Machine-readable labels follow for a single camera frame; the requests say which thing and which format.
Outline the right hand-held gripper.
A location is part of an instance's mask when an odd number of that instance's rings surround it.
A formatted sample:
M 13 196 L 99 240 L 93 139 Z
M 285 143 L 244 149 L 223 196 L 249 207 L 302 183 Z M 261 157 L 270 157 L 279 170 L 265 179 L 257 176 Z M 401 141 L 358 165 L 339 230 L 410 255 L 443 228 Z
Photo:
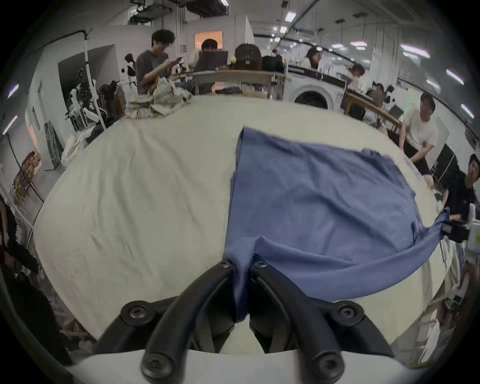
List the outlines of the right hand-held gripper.
M 480 222 L 476 219 L 476 206 L 469 204 L 466 220 L 450 217 L 442 221 L 440 236 L 450 236 L 450 239 L 464 246 L 468 255 L 480 255 Z

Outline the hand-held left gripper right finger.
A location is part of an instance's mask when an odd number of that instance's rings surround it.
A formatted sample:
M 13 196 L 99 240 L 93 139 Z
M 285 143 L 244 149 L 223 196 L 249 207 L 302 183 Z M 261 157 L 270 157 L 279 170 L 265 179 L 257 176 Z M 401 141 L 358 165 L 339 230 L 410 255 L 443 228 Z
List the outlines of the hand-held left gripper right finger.
M 335 303 L 308 297 L 291 279 L 264 261 L 249 271 L 250 325 L 267 353 L 299 352 L 309 381 L 339 381 L 346 363 L 341 353 L 393 358 L 393 352 L 366 315 L 350 300 Z

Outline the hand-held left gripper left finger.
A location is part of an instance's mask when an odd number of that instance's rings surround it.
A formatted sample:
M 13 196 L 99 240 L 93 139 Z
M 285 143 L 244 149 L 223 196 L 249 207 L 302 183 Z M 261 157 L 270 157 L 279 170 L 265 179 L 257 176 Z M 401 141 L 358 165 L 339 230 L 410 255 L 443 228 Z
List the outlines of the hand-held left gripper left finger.
M 233 273 L 222 260 L 176 297 L 125 304 L 93 354 L 145 350 L 140 372 L 147 381 L 180 381 L 188 350 L 219 353 L 235 327 Z

